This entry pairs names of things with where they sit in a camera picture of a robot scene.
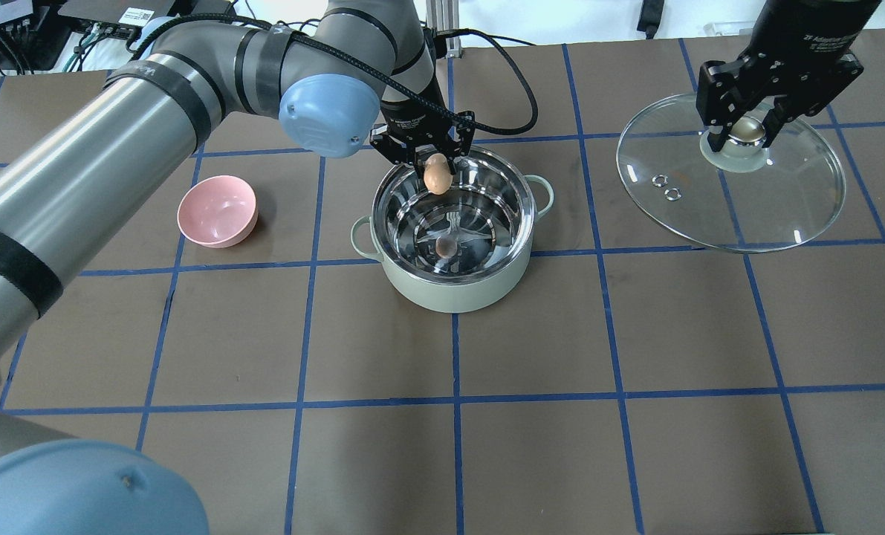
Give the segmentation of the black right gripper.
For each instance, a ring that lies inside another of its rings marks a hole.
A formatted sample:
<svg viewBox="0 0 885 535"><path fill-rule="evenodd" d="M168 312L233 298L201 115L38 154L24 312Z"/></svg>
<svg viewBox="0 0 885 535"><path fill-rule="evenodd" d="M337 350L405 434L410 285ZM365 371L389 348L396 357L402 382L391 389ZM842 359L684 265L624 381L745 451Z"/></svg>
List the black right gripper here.
<svg viewBox="0 0 885 535"><path fill-rule="evenodd" d="M851 51L862 30L757 25L737 58L701 64L695 106L707 128L708 149L720 152L732 126L761 100L771 107L762 119L764 149L796 117L822 111L863 74Z"/></svg>

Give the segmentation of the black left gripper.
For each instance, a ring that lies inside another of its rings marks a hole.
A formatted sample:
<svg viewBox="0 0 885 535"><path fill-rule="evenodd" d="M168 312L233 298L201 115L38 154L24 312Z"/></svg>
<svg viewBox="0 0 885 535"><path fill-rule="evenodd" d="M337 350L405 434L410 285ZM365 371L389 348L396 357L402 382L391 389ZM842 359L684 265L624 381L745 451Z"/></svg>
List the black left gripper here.
<svg viewBox="0 0 885 535"><path fill-rule="evenodd" d="M414 100L384 100L380 113L384 124L371 129L370 144L388 162L411 166L421 182L435 153L445 156L447 169L455 176L458 162L468 155L475 139L475 126L465 122L475 119L471 111L449 117Z"/></svg>

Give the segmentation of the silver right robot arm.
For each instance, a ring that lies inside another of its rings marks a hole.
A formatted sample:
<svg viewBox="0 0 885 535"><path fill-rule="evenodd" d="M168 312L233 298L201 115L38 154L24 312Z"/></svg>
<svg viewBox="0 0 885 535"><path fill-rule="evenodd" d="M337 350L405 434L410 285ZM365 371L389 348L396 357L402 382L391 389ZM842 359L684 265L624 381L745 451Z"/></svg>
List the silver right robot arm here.
<svg viewBox="0 0 885 535"><path fill-rule="evenodd" d="M768 1L747 47L731 62L701 64L696 109L720 152L735 124L766 98L768 148L789 122L813 117L864 71L851 51L879 1Z"/></svg>

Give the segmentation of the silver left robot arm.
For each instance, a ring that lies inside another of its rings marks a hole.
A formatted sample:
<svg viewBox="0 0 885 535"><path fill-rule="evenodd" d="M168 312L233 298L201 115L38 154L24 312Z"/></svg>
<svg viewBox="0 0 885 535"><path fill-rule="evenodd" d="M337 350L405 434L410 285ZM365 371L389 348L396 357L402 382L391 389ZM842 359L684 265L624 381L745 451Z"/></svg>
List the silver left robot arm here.
<svg viewBox="0 0 885 535"><path fill-rule="evenodd" d="M331 1L314 35L188 15L148 33L82 111L0 171L0 358L231 112L343 158L377 116L401 159L463 155L479 127L438 95L409 1ZM0 412L0 534L207 534L197 492L131 447Z"/></svg>

